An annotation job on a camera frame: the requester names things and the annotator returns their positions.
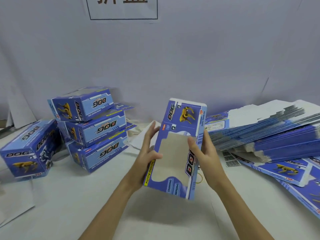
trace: left hand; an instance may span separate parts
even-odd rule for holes
[[[150,141],[160,128],[159,126],[155,128],[155,124],[156,122],[154,121],[147,130],[140,153],[122,180],[129,187],[132,193],[142,187],[144,177],[148,169],[148,164],[154,159],[161,159],[163,156],[161,153],[150,148]]]

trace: white table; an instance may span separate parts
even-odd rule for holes
[[[33,180],[36,207],[0,228],[0,239],[78,239],[128,171],[136,152],[127,149],[91,175],[69,157],[55,163],[46,177]],[[274,179],[245,166],[225,170],[275,239],[319,239],[320,220]],[[143,187],[128,202],[114,237],[182,238],[238,239],[222,202],[205,181],[196,186],[194,201]]]

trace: right hand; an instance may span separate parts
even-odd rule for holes
[[[188,138],[188,145],[190,150],[198,158],[198,162],[207,183],[216,191],[219,185],[228,178],[222,168],[216,148],[214,147],[207,130],[205,129],[203,133],[201,150],[192,137]]]

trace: barcode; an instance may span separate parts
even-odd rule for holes
[[[222,152],[223,156],[231,156],[229,152]]]
[[[233,158],[233,156],[225,156],[224,160],[230,161],[230,160],[234,160],[234,158]]]
[[[233,161],[226,161],[226,167],[234,167],[234,166],[239,166],[240,163],[237,160],[233,160]]]

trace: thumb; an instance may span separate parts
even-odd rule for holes
[[[188,137],[188,145],[189,145],[189,149],[195,154],[195,156],[197,158],[201,158],[204,156],[204,154],[202,153],[202,151],[199,149],[198,145],[196,144],[194,138],[192,137]]]
[[[150,163],[154,159],[161,159],[163,157],[162,153],[158,153],[156,151],[151,151],[146,155],[147,163]]]

